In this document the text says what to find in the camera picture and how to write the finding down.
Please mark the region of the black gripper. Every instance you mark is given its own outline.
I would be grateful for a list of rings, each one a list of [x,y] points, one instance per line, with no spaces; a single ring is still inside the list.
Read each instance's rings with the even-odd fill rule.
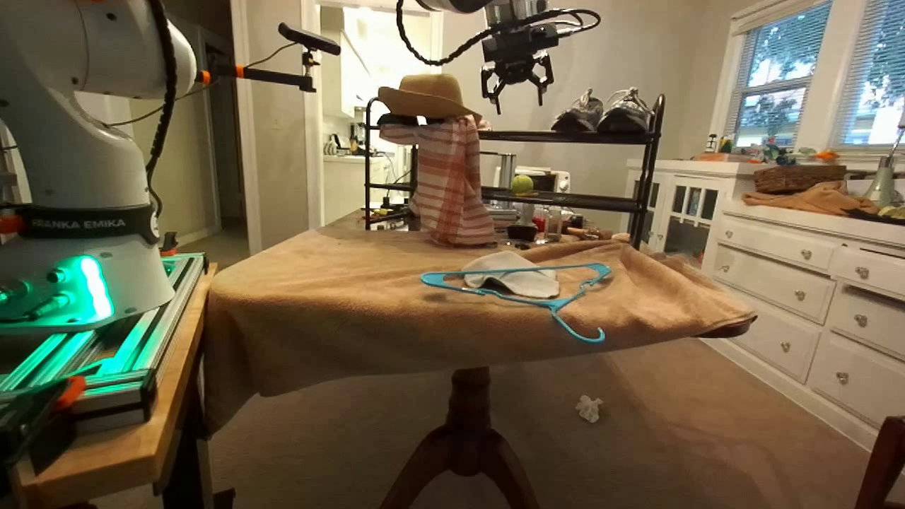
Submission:
[[[553,82],[549,48],[556,45],[556,27],[549,21],[509,21],[494,26],[481,43],[481,93],[501,112],[504,85],[530,82],[538,105],[545,102],[545,91]]]

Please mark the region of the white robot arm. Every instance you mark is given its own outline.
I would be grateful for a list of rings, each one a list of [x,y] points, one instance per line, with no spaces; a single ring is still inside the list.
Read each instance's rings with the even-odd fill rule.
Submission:
[[[176,99],[201,79],[161,0],[0,0],[0,120],[30,198],[2,209],[0,324],[84,331],[171,298],[156,156],[84,93]]]

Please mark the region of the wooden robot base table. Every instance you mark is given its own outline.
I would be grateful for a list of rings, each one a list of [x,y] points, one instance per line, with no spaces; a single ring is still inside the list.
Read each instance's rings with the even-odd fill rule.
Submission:
[[[14,509],[74,509],[149,485],[163,509],[212,509],[198,361],[204,255],[163,259],[176,297],[159,311],[78,334],[6,334],[2,396],[78,376],[71,417],[19,454],[6,479]]]

